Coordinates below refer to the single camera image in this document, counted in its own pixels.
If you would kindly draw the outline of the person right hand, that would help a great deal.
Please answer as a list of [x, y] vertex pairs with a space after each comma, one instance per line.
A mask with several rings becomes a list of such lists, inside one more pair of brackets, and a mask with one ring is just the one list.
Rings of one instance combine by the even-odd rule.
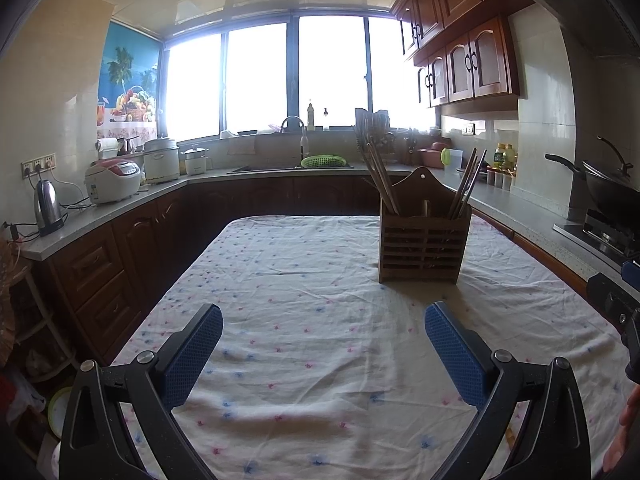
[[635, 386], [623, 411], [620, 413], [618, 423], [618, 433], [605, 453], [603, 459], [603, 471], [609, 472], [614, 469], [626, 452], [629, 431], [634, 421], [638, 417], [640, 403], [640, 387]]

